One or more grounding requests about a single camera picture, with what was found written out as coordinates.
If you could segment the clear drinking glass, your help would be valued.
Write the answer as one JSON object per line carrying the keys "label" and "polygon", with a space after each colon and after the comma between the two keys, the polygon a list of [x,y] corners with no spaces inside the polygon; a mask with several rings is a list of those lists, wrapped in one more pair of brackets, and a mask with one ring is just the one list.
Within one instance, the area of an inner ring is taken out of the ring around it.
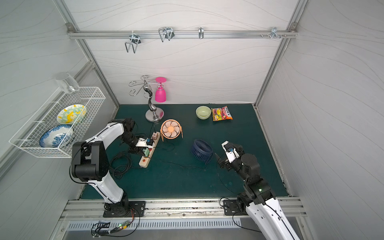
{"label": "clear drinking glass", "polygon": [[68,73],[56,74],[55,81],[66,94],[77,94],[80,91],[78,82]]}

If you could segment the yellow green patterned plate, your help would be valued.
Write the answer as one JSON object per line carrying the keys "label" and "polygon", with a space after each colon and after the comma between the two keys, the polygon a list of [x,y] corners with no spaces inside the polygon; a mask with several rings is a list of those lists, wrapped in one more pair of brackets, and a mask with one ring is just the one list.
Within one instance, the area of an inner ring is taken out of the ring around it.
{"label": "yellow green patterned plate", "polygon": [[81,104],[68,106],[57,115],[57,122],[61,125],[72,125],[82,120],[87,114],[87,108]]}

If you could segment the pink USB power adapter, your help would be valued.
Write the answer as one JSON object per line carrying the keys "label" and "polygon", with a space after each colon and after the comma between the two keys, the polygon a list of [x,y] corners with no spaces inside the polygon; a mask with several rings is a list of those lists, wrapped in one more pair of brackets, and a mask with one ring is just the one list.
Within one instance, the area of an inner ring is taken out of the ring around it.
{"label": "pink USB power adapter", "polygon": [[153,134],[152,134],[152,140],[157,140],[158,138],[159,138],[159,135],[160,135],[160,133],[159,132],[154,132]]}

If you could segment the green ceramic bowl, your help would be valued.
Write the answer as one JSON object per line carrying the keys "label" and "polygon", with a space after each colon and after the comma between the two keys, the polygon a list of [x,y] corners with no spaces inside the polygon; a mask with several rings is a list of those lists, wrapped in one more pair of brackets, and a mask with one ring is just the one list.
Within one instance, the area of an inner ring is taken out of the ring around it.
{"label": "green ceramic bowl", "polygon": [[207,106],[199,106],[196,109],[196,115],[201,120],[206,120],[211,116],[212,110]]}

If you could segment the green USB power adapter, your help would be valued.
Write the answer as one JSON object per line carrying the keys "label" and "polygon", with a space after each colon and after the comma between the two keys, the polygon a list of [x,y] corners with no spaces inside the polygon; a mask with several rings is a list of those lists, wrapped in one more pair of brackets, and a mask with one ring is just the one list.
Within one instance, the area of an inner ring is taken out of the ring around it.
{"label": "green USB power adapter", "polygon": [[148,158],[149,155],[150,155],[150,153],[151,153],[151,149],[149,149],[149,148],[143,148],[143,156],[144,156],[145,158]]}

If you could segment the blue white patterned plate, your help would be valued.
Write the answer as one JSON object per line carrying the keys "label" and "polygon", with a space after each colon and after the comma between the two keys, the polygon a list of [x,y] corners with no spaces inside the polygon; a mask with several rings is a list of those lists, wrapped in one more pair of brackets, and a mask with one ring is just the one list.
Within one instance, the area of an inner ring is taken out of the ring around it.
{"label": "blue white patterned plate", "polygon": [[39,145],[42,148],[58,148],[72,141],[74,130],[70,125],[58,125],[45,132],[40,140]]}

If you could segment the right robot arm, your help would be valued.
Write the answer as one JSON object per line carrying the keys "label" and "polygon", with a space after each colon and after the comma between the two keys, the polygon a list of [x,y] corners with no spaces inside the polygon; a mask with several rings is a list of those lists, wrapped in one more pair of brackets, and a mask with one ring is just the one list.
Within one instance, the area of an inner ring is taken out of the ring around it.
{"label": "right robot arm", "polygon": [[236,201],[239,212],[250,216],[267,240],[298,240],[274,191],[263,179],[256,156],[228,141],[222,143],[222,148],[226,156],[216,155],[219,166],[234,170],[244,182],[245,191],[238,194]]}

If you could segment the metal hook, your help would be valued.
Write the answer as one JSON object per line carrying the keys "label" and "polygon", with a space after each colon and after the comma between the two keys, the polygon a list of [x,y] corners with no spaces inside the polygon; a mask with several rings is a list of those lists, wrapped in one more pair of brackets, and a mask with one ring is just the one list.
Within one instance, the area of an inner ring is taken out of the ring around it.
{"label": "metal hook", "polygon": [[174,30],[172,27],[159,28],[158,33],[160,35],[160,39],[162,42],[164,42],[165,39],[170,41],[175,36]]}
{"label": "metal hook", "polygon": [[141,43],[141,37],[139,35],[132,33],[129,36],[129,40],[125,42],[127,53],[129,53],[130,50],[132,50],[132,52],[135,54],[137,52],[137,48],[140,43]]}
{"label": "metal hook", "polygon": [[199,27],[198,33],[199,33],[199,39],[202,40],[204,38],[204,28]]}
{"label": "metal hook", "polygon": [[269,38],[269,39],[285,39],[287,35],[279,34],[277,28],[272,28],[271,32],[267,35],[260,34],[261,38]]}

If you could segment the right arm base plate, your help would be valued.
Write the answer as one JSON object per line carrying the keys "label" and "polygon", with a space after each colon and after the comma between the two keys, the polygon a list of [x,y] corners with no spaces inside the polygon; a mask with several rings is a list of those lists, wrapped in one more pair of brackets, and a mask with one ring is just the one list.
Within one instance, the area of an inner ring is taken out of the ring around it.
{"label": "right arm base plate", "polygon": [[240,200],[224,199],[221,201],[225,216],[246,216],[246,205]]}

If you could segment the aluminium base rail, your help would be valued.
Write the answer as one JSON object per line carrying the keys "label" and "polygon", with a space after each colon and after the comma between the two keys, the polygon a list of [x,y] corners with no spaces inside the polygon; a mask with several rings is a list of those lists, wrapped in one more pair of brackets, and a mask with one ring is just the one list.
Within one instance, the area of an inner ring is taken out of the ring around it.
{"label": "aluminium base rail", "polygon": [[[202,199],[144,199],[146,202],[144,217],[146,219],[187,219],[220,218],[224,209],[219,198]],[[282,212],[287,217],[306,217],[306,210],[297,197],[278,198]],[[60,220],[101,219],[104,213],[103,200],[68,201]]]}

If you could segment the chrome cup holder stand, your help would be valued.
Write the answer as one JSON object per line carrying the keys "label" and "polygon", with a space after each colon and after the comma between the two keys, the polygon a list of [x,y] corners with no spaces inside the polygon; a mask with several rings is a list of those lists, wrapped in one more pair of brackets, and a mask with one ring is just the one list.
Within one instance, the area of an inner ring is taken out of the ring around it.
{"label": "chrome cup holder stand", "polygon": [[130,96],[135,97],[138,95],[138,93],[141,90],[144,90],[145,91],[144,96],[148,99],[148,107],[149,107],[149,109],[145,114],[145,117],[149,122],[158,123],[164,117],[164,111],[161,108],[156,107],[152,103],[152,99],[154,97],[154,91],[151,85],[154,85],[156,87],[162,87],[163,83],[157,81],[156,78],[151,78],[148,75],[143,75],[141,76],[140,81],[131,81],[129,83],[130,87],[140,86],[138,90],[131,89],[129,94]]}

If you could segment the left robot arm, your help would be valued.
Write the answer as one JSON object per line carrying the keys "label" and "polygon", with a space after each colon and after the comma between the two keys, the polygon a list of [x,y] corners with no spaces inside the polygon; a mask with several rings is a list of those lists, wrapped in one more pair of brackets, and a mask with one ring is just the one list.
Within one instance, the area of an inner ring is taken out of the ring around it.
{"label": "left robot arm", "polygon": [[121,139],[133,154],[146,157],[154,141],[139,138],[133,133],[135,121],[131,118],[112,120],[100,132],[73,145],[70,177],[91,185],[105,200],[108,207],[129,209],[127,194],[110,174],[110,161],[106,150],[116,139]]}

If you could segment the aluminium top rail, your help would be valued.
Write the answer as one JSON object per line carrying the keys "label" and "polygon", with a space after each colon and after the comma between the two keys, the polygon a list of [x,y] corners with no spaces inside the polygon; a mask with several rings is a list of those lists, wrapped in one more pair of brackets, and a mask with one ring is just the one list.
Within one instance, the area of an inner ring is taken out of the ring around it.
{"label": "aluminium top rail", "polygon": [[[174,30],[175,36],[171,40],[193,40],[199,39],[198,29],[192,31]],[[267,35],[271,29],[264,31],[212,31],[204,29],[203,39],[269,39],[261,38],[260,34]],[[141,37],[141,40],[160,40],[158,30],[156,31],[68,31],[68,36],[71,39],[84,39],[84,40],[104,40],[104,39],[119,39],[128,40],[129,36],[134,33]],[[279,34],[285,34],[285,39],[296,38],[299,33],[296,31],[296,26],[288,30],[278,30]]]}

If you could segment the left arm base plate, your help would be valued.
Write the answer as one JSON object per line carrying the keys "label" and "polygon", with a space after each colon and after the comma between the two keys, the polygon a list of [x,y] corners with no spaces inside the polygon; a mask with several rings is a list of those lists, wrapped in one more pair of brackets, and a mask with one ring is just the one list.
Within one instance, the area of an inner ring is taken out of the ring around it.
{"label": "left arm base plate", "polygon": [[104,218],[129,218],[143,217],[145,212],[145,201],[119,202],[115,204],[104,204]]}

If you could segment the colourful candy bag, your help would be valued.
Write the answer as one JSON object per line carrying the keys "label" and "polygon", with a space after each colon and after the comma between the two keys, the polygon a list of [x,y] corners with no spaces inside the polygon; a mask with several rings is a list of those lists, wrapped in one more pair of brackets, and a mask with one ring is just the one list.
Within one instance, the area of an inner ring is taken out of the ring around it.
{"label": "colourful candy bag", "polygon": [[214,122],[223,121],[223,120],[232,120],[233,117],[227,106],[222,108],[213,108],[212,117]]}

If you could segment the white power strip red sockets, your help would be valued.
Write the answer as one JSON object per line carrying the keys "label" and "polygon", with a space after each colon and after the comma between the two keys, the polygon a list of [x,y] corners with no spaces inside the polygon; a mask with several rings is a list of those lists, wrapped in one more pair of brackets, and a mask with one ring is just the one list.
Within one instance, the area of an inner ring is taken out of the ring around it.
{"label": "white power strip red sockets", "polygon": [[152,156],[154,154],[154,151],[157,147],[157,144],[160,139],[160,133],[159,132],[153,132],[150,139],[146,138],[139,138],[139,142],[137,144],[137,147],[140,147],[141,150],[143,150],[144,156],[141,157],[141,160],[139,162],[139,166],[141,168],[147,168]]}

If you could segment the navy blue desk fan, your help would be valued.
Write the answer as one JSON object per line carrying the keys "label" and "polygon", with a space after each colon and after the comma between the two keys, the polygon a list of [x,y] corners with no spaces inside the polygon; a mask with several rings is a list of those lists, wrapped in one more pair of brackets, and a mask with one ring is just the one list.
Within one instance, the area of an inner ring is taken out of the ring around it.
{"label": "navy blue desk fan", "polygon": [[208,164],[211,161],[214,153],[212,147],[200,139],[194,140],[190,152],[196,159],[202,161],[204,164]]}

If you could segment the pink plastic goblet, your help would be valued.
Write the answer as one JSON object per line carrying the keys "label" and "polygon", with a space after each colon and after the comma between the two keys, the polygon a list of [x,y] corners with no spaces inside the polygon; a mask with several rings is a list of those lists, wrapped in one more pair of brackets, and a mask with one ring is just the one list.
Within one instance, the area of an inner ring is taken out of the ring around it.
{"label": "pink plastic goblet", "polygon": [[167,94],[163,84],[167,81],[167,79],[164,77],[157,77],[155,81],[158,84],[155,94],[155,100],[158,103],[164,103],[167,100]]}

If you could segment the orange desk fan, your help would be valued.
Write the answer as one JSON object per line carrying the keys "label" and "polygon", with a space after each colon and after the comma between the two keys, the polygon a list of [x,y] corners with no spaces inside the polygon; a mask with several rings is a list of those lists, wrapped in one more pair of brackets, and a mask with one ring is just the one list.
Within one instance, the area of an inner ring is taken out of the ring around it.
{"label": "orange desk fan", "polygon": [[164,141],[164,139],[173,140],[179,136],[182,136],[182,138],[184,137],[181,124],[174,119],[169,119],[162,123],[160,134],[162,141]]}

